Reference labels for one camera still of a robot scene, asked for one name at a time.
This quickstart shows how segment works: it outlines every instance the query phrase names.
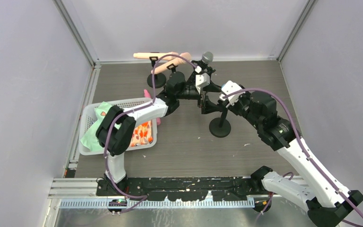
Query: orange floral cloth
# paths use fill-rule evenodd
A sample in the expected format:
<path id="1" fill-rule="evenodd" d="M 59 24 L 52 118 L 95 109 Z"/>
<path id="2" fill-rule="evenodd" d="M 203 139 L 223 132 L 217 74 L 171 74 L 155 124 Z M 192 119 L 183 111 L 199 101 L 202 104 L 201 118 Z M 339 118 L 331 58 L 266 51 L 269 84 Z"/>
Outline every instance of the orange floral cloth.
<path id="1" fill-rule="evenodd" d="M 142 146 L 152 143 L 152 122 L 148 121 L 136 127 L 129 147 Z"/>

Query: cable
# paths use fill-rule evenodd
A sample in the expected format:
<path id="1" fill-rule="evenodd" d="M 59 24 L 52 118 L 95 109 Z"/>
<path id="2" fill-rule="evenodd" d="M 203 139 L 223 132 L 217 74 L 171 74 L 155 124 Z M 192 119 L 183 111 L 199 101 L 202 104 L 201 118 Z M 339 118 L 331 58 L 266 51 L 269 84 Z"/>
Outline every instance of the cable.
<path id="1" fill-rule="evenodd" d="M 294 174 L 293 174 L 292 172 L 288 172 L 288 173 L 284 174 L 284 175 L 283 175 L 283 177 L 285 177 L 285 176 L 287 176 L 287 175 L 289 175 L 289 174 L 290 174 L 289 181 L 291 181 L 291 180 L 293 179 L 293 177 L 294 177 Z M 268 200 L 268 203 L 265 205 L 264 209 L 262 209 L 262 210 L 261 210 L 261 212 L 260 212 L 260 213 L 257 215 L 257 217 L 255 218 L 254 226 L 256 226 L 256 225 L 257 225 L 257 221 L 258 221 L 259 217 L 260 217 L 261 215 L 264 215 L 264 211 L 268 208 L 268 206 L 269 206 L 269 205 L 270 205 L 270 203 L 272 202 L 273 195 L 274 195 L 274 193 L 273 193 L 273 192 L 271 192 L 271 193 L 270 193 L 269 200 Z"/>
<path id="2" fill-rule="evenodd" d="M 235 94 L 238 94 L 238 93 L 241 93 L 241 92 L 245 92 L 245 91 L 260 91 L 260 92 L 264 92 L 264 93 L 267 93 L 269 95 L 271 95 L 272 97 L 274 97 L 279 103 L 280 105 L 283 107 L 284 111 L 286 112 L 287 114 L 287 117 L 290 121 L 290 123 L 292 124 L 292 128 L 293 128 L 293 132 L 294 132 L 294 135 L 295 137 L 297 138 L 297 142 L 298 144 L 300 145 L 300 148 L 302 149 L 302 152 L 306 155 L 307 159 L 314 165 L 314 167 L 319 171 L 319 173 L 329 182 L 329 184 L 336 190 L 337 193 L 339 193 L 339 195 L 348 203 L 350 204 L 350 206 L 360 215 L 360 217 L 363 219 L 363 213 L 360 211 L 360 209 L 358 209 L 357 206 L 354 205 L 353 202 L 351 202 L 347 197 L 346 195 L 344 195 L 344 193 L 342 193 L 340 190 L 339 190 L 339 187 L 337 187 L 337 185 L 332 181 L 332 179 L 329 178 L 329 176 L 319 167 L 319 165 L 312 159 L 312 157 L 310 156 L 310 154 L 308 153 L 307 149 L 304 147 L 303 143 L 301 142 L 301 139 L 300 139 L 300 135 L 298 134 L 298 130 L 295 126 L 295 123 L 293 121 L 293 118 L 292 118 L 292 115 L 290 114 L 289 110 L 287 109 L 287 106 L 283 103 L 283 101 L 277 97 L 275 94 L 273 94 L 272 92 L 268 91 L 268 90 L 265 90 L 265 89 L 261 89 L 261 88 L 244 88 L 244 89 L 241 89 L 241 90 L 238 90 L 238 91 L 235 91 L 235 92 L 232 92 L 228 95 L 225 95 L 223 96 L 223 98 L 228 98 L 232 95 L 235 95 Z M 346 221 L 346 220 L 342 220 L 344 223 L 347 223 L 347 224 L 350 224 L 352 226 L 355 226 L 355 227 L 363 227 L 363 226 L 360 226 L 358 224 L 355 224 L 355 223 L 352 223 L 350 221 Z"/>
<path id="3" fill-rule="evenodd" d="M 155 72 L 155 68 L 158 66 L 158 63 L 159 61 L 161 61 L 163 58 L 165 57 L 169 57 L 169 56 L 172 56 L 172 57 L 176 57 L 176 58 L 181 58 L 182 60 L 186 61 L 188 64 L 190 64 L 193 68 L 196 68 L 197 66 L 194 65 L 192 62 L 190 62 L 190 60 L 184 58 L 184 57 L 181 57 L 179 55 L 176 55 L 176 54 L 165 54 L 164 56 L 160 57 L 156 62 L 155 62 L 155 65 L 153 66 L 152 68 L 152 72 Z M 152 101 L 147 104 L 147 105 L 144 105 L 144 106 L 140 106 L 140 107 L 137 107 L 137 108 L 132 108 L 131 110 L 128 110 L 128 111 L 125 111 L 121 114 L 119 114 L 118 116 L 115 117 L 115 119 L 112 121 L 111 123 L 111 126 L 109 127 L 109 131 L 108 131 L 108 136 L 106 137 L 106 142 L 105 142 L 105 147 L 104 147 L 104 158 L 106 159 L 105 161 L 105 170 L 106 172 L 108 173 L 108 178 L 111 180 L 111 183 L 112 185 L 114 186 L 114 188 L 122 195 L 126 196 L 126 197 L 129 197 L 129 198 L 132 198 L 132 199 L 141 199 L 138 203 L 134 204 L 132 207 L 130 208 L 127 208 L 125 210 L 122 210 L 120 212 L 120 214 L 122 213 L 126 213 L 126 212 L 129 212 L 131 211 L 133 208 L 135 208 L 136 206 L 138 206 L 140 203 L 142 203 L 142 201 L 146 200 L 147 199 L 147 196 L 146 195 L 141 195 L 141 196 L 133 196 L 133 195 L 129 195 L 129 194 L 126 194 L 124 193 L 122 190 L 119 189 L 119 187 L 116 185 L 116 183 L 114 182 L 113 178 L 112 178 L 112 174 L 111 174 L 111 171 L 109 169 L 109 165 L 108 165 L 108 154 L 107 154 L 107 150 L 108 150 L 108 145 L 109 145 L 109 140 L 110 140 L 110 137 L 111 137 L 111 134 L 112 134 L 112 130 L 113 130 L 113 127 L 115 126 L 115 123 L 117 122 L 117 120 L 119 118 L 121 118 L 122 116 L 126 115 L 126 114 L 129 114 L 129 113 L 133 113 L 135 111 L 138 111 L 138 110 L 142 110 L 142 109 L 145 109 L 149 106 L 152 106 L 155 102 L 155 99 L 156 99 L 156 92 L 155 92 L 155 77 L 154 75 L 152 75 L 152 88 L 153 88 L 153 93 L 154 93 L 154 98 L 152 99 Z"/>

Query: microphone head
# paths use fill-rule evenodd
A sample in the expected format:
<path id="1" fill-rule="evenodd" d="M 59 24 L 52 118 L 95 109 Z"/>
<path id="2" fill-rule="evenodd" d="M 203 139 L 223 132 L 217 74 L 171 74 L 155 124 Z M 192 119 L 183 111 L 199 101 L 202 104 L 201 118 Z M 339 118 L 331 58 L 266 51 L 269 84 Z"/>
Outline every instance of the microphone head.
<path id="1" fill-rule="evenodd" d="M 201 61 L 205 64 L 210 64 L 212 61 L 214 60 L 214 55 L 207 51 L 205 53 L 202 54 L 202 57 L 201 57 Z"/>

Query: pink object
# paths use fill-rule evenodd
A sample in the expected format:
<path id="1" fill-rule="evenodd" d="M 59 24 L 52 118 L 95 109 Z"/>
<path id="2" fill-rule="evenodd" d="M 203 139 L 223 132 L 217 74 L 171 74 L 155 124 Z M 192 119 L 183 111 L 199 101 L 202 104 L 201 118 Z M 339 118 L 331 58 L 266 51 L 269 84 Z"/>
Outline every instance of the pink object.
<path id="1" fill-rule="evenodd" d="M 145 98 L 151 98 L 151 95 L 149 94 L 149 92 L 146 89 L 144 89 L 144 97 Z M 156 125 L 160 125 L 160 124 L 161 124 L 161 119 L 157 118 L 156 119 Z"/>

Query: white plastic basket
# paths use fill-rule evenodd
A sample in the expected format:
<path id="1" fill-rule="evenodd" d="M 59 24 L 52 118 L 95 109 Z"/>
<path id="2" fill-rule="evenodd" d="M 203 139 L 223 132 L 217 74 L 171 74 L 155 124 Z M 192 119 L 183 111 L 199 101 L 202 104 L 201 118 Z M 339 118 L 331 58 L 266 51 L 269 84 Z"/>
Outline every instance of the white plastic basket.
<path id="1" fill-rule="evenodd" d="M 132 99 L 124 99 L 124 100 L 118 100 L 118 101 L 111 101 L 108 102 L 111 105 L 117 105 L 120 108 L 126 108 L 126 107 L 133 107 L 137 106 L 146 102 L 151 101 L 151 98 L 132 98 Z M 78 133 L 78 151 L 82 155 L 99 155 L 104 153 L 104 149 L 100 151 L 90 151 L 90 149 L 84 147 L 84 145 L 80 142 L 80 139 L 84 136 L 84 134 L 87 132 L 87 130 L 93 125 L 93 123 L 97 120 L 95 109 L 100 105 L 101 103 L 94 103 L 86 106 L 83 110 L 83 114 L 81 115 L 80 119 L 80 131 Z M 152 138 L 153 141 L 150 144 L 147 145 L 141 145 L 141 146 L 135 146 L 135 147 L 129 147 L 127 150 L 137 150 L 137 149 L 143 149 L 143 148 L 150 148 L 153 145 L 156 144 L 156 120 L 152 120 Z"/>

